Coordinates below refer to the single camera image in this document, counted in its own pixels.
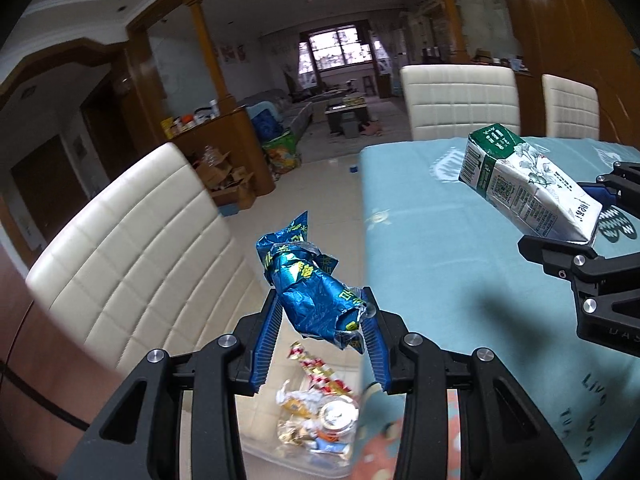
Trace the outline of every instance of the dining table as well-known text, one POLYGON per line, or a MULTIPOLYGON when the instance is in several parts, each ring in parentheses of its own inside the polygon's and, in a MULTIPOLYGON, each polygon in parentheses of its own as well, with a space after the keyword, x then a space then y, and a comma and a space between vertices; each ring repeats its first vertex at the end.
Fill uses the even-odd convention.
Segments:
MULTIPOLYGON (((640 162, 640 152, 629 146, 524 140, 576 182, 594 182, 616 161, 640 162)), ((466 142, 396 142, 362 150, 364 285, 380 309, 399 314, 410 332, 440 348, 467 355, 493 350, 582 478, 594 480, 640 415, 640 359, 578 338, 570 283, 525 260, 517 247, 522 233, 458 180, 466 142)), ((593 248, 606 258, 638 252, 639 230, 640 221, 628 213, 603 210, 593 248)), ((364 363, 352 478, 392 478, 404 396, 376 388, 368 359, 364 363)), ((454 480, 460 478, 461 446, 455 391, 448 399, 448 478, 454 480)))

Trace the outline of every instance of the window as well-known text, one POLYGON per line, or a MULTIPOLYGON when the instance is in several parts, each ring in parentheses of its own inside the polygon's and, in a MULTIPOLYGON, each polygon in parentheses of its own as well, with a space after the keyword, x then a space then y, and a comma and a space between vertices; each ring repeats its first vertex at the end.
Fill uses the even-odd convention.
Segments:
POLYGON ((309 43, 318 70, 371 61, 369 45, 360 44, 358 32, 353 25, 311 34, 309 43))
POLYGON ((386 52, 385 48, 380 43, 380 40, 377 40, 375 36, 371 38, 373 40, 373 48, 376 49, 376 59, 378 60, 378 67, 380 68, 380 73, 387 74, 391 72, 391 60, 389 59, 389 54, 386 52))
POLYGON ((302 88, 311 88, 316 86, 316 73, 311 63, 311 54, 306 41, 300 42, 300 57, 298 61, 298 80, 302 88))

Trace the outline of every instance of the doorway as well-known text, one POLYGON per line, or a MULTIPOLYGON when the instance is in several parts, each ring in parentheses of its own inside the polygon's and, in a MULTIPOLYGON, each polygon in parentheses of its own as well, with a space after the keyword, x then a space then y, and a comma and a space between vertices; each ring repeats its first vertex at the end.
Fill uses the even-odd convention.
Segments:
POLYGON ((111 73, 88 95, 80 111, 104 171, 113 182, 137 162, 139 156, 113 89, 111 73))
POLYGON ((47 243, 87 204, 60 136, 25 156, 11 168, 11 175, 47 243))

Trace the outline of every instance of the curtain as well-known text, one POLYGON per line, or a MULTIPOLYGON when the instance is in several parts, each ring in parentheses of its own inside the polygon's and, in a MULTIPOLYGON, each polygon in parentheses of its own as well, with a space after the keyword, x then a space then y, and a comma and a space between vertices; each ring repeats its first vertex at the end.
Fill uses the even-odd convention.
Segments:
POLYGON ((391 88, 395 89, 400 82, 400 67, 398 64, 399 45, 396 41, 396 31, 400 28, 400 11, 383 10, 372 12, 369 16, 371 30, 389 55, 391 63, 391 88))
POLYGON ((298 80, 298 64, 300 62, 300 33, 296 30, 281 30, 261 38, 264 51, 275 66, 279 77, 275 81, 277 86, 287 88, 290 82, 295 85, 294 90, 302 90, 298 80))

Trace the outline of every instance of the milk carton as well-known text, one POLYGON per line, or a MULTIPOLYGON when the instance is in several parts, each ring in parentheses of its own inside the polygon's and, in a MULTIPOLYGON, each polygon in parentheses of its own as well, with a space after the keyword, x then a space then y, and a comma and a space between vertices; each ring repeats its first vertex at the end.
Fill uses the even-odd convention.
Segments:
POLYGON ((501 124, 469 135, 459 178, 524 234, 578 244, 593 241, 601 204, 501 124))

